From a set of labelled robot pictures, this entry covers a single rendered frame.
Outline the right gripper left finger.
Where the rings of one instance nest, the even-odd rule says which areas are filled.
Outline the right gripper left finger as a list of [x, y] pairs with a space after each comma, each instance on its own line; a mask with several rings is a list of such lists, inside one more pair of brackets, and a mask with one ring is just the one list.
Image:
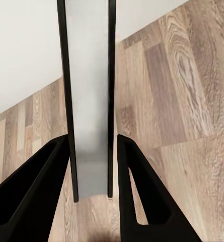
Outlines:
[[0, 242], [48, 242], [69, 159], [65, 134], [0, 184]]

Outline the hardback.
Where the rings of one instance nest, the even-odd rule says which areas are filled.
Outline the hardback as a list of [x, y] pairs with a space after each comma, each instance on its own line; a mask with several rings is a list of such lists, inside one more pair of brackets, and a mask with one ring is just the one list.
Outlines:
[[73, 201], [113, 197], [116, 0], [57, 0]]

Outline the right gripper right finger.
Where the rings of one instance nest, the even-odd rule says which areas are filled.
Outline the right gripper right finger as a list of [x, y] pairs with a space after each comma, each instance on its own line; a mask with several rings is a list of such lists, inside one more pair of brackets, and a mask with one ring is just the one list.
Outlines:
[[[202, 242], [135, 141], [117, 135], [121, 242]], [[148, 225], [137, 222], [129, 168]]]

